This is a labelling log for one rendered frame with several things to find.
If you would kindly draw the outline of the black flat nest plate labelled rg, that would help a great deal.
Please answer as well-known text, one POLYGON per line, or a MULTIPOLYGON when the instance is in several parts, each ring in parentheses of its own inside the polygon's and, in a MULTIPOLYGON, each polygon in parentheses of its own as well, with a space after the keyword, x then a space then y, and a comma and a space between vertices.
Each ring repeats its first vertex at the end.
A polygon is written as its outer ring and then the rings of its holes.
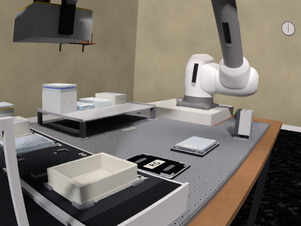
POLYGON ((140 171, 170 180, 187 170, 191 165, 181 161, 153 156, 148 153, 140 153, 125 160, 136 163, 137 169, 140 171))

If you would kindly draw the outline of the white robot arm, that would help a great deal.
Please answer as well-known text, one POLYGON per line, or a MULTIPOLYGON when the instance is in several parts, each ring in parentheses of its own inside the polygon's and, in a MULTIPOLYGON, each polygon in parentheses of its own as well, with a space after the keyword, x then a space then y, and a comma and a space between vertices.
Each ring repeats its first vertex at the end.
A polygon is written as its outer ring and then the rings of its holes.
POLYGON ((259 75, 243 57, 236 0, 211 0, 221 44, 220 64, 208 54, 190 57, 184 78, 184 97, 176 106, 210 110, 219 107, 213 95, 247 97, 257 92, 259 75))

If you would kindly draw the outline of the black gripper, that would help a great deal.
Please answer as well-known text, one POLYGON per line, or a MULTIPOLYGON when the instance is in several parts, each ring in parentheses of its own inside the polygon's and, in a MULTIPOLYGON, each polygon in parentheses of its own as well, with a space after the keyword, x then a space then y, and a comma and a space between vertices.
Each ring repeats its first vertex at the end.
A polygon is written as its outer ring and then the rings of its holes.
MULTIPOLYGON (((50 3, 51 0, 33 0, 50 3)), ((58 34, 73 34, 75 9, 78 0, 62 0, 58 34)))

